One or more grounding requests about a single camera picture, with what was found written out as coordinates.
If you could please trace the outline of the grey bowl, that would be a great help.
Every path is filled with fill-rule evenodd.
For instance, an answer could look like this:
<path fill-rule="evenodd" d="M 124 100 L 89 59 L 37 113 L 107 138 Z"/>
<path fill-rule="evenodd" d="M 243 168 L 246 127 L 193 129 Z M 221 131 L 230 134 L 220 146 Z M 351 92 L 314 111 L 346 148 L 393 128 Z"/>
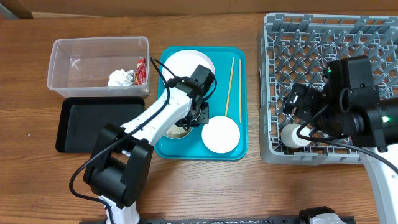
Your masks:
<path fill-rule="evenodd" d="M 175 124 L 173 124 L 164 134 L 165 137 L 170 138 L 170 139 L 181 139 L 190 134 L 192 131 L 192 127 L 189 127 L 187 130 L 185 130 L 183 127 L 179 127 Z"/>

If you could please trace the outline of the white pink bowl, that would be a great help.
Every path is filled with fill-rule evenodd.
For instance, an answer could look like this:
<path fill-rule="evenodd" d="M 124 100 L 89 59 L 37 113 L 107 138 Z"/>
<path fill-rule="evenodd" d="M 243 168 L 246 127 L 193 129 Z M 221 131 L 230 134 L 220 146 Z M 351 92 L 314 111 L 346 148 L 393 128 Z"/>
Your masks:
<path fill-rule="evenodd" d="M 239 126 L 229 117 L 215 116 L 203 126 L 201 138 L 210 151 L 225 154 L 239 144 Z"/>

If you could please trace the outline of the white cup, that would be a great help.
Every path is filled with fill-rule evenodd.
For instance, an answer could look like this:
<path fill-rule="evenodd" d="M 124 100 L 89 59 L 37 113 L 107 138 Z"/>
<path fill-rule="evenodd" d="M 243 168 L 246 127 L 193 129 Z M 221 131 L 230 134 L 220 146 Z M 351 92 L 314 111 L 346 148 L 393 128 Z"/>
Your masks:
<path fill-rule="evenodd" d="M 288 124 L 284 126 L 281 132 L 282 143 L 289 148 L 301 148 L 309 145 L 311 141 L 297 136 L 297 131 L 301 127 L 299 124 Z"/>

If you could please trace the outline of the wooden chopstick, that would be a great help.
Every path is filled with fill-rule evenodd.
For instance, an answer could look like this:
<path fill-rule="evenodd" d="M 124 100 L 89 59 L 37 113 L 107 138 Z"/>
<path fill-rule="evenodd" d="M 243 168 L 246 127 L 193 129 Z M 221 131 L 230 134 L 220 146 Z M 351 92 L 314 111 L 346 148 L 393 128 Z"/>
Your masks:
<path fill-rule="evenodd" d="M 226 108 L 224 115 L 228 116 L 228 109 L 229 109 L 229 99 L 230 99 L 230 94 L 231 94 L 231 85 L 233 81 L 233 72 L 234 72 L 234 61 L 235 58 L 233 57 L 232 62 L 231 62 L 231 71 L 230 71 L 230 76 L 229 76 L 229 85 L 228 85 L 228 94 L 227 94 L 227 99 L 226 99 Z"/>

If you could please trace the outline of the red snack wrapper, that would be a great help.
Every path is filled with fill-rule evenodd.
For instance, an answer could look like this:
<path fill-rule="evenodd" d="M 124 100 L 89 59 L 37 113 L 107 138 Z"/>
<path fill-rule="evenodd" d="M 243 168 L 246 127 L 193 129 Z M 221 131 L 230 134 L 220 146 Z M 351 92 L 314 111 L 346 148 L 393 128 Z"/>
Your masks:
<path fill-rule="evenodd" d="M 146 82 L 146 59 L 140 58 L 137 61 L 137 68 L 134 72 L 134 84 L 142 85 Z"/>

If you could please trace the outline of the white napkin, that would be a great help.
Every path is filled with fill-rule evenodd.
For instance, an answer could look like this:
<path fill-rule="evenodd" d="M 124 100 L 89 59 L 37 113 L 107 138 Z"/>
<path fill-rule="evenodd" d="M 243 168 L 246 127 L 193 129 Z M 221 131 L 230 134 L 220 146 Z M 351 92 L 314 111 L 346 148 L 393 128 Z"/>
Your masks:
<path fill-rule="evenodd" d="M 134 84 L 134 70 L 115 70 L 109 75 L 108 86 L 131 86 Z"/>

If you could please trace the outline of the white rice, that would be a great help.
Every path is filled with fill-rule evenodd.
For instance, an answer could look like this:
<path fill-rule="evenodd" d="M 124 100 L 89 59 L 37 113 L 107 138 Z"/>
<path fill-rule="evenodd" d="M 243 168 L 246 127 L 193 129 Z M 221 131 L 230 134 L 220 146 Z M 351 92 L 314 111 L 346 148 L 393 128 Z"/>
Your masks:
<path fill-rule="evenodd" d="M 167 132 L 165 133 L 165 135 L 166 135 L 168 138 L 177 139 L 177 138 L 182 138 L 182 137 L 184 137 L 184 136 L 186 135 L 186 133 L 187 133 L 187 131 L 184 130 L 182 127 L 178 127 L 178 126 L 176 126 L 176 125 L 172 125 L 172 126 L 167 130 Z"/>

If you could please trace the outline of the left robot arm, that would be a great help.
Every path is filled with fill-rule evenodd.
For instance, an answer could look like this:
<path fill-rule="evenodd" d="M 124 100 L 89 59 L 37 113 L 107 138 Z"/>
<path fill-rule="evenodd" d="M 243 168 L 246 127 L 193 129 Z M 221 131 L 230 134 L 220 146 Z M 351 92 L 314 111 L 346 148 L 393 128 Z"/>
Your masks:
<path fill-rule="evenodd" d="M 149 174 L 154 146 L 174 125 L 190 129 L 209 120 L 207 99 L 215 74 L 198 65 L 188 77 L 164 81 L 163 94 L 138 117 L 100 132 L 83 180 L 106 209 L 106 223 L 139 223 L 136 210 Z"/>

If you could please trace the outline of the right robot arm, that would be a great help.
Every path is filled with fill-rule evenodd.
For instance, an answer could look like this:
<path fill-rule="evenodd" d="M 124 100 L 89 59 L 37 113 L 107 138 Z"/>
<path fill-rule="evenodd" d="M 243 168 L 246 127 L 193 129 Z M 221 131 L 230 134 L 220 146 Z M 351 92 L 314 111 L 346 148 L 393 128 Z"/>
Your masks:
<path fill-rule="evenodd" d="M 397 223 L 397 98 L 380 98 L 367 56 L 330 61 L 324 73 L 322 91 L 296 83 L 284 98 L 283 113 L 304 122 L 291 135 L 358 152 L 380 223 Z"/>

